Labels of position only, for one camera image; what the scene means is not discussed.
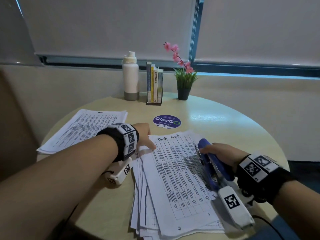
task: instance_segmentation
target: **book spine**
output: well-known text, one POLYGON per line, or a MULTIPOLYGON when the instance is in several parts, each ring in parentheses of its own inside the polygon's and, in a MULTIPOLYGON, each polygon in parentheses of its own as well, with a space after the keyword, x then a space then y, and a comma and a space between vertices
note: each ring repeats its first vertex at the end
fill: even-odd
POLYGON ((153 101, 157 103, 158 101, 158 68, 153 69, 154 78, 153 78, 153 101))
POLYGON ((154 83, 154 70, 155 64, 151 64, 151 103, 153 103, 153 83, 154 83))
POLYGON ((147 94, 147 103, 151 103, 151 62, 146 63, 146 94, 147 94))
POLYGON ((158 69, 158 103, 162 102, 163 92, 163 70, 158 69))

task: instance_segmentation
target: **wall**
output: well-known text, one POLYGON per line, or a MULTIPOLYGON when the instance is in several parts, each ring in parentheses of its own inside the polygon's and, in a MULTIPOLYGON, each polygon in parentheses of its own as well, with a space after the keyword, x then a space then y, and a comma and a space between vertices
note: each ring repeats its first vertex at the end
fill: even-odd
MULTIPOLYGON (((122 71, 0 65, 39 142, 79 106, 123 93, 122 71)), ((141 91, 146 73, 140 72, 141 91)), ((176 92, 172 73, 164 91, 176 92)), ((320 161, 320 80, 201 75, 191 95, 225 104, 252 118, 278 142, 288 160, 320 161)))

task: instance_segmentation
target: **table top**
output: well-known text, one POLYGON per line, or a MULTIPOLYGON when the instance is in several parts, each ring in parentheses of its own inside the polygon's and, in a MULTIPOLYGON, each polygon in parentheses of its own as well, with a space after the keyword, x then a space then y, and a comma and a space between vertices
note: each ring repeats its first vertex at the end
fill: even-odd
MULTIPOLYGON (((58 121, 47 134, 42 144, 54 135, 79 109, 97 111, 123 111, 129 114, 130 124, 148 122, 151 134, 167 135, 179 131, 193 130, 210 142, 227 143, 247 152, 259 152, 274 158, 285 169, 289 169, 285 155, 273 137, 255 121, 242 113, 204 98, 189 96, 187 101, 177 99, 176 93, 163 93, 161 106, 145 105, 146 94, 139 101, 125 101, 107 97, 86 104, 58 121), (175 129, 160 128, 153 123, 159 115, 173 115, 181 120, 175 129)), ((46 157, 38 155, 38 160, 46 157)), ((130 229, 130 215, 134 196, 133 174, 130 172, 120 187, 114 187, 100 177, 79 203, 71 221, 82 230, 101 239, 134 239, 130 229)), ((254 204, 254 213, 271 221, 277 213, 268 203, 254 204)), ((253 234, 261 227, 256 221, 253 234)), ((226 235, 219 233, 197 233, 183 237, 187 239, 244 239, 247 234, 226 235)))

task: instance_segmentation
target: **circular sticker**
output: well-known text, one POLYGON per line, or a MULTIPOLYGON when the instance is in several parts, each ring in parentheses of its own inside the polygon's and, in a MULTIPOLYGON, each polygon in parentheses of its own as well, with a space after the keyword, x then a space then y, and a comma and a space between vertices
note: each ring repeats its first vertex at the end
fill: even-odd
POLYGON ((163 114, 155 117, 153 123, 161 128, 174 129, 181 125, 181 120, 175 116, 163 114))

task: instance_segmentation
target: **white water bottle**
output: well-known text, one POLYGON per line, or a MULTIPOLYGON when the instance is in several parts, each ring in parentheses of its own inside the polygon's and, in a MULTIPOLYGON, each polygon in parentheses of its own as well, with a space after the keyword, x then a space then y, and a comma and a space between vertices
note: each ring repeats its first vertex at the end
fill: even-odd
POLYGON ((122 60, 124 83, 124 99, 134 101, 139 99, 139 66, 134 52, 129 51, 122 60))

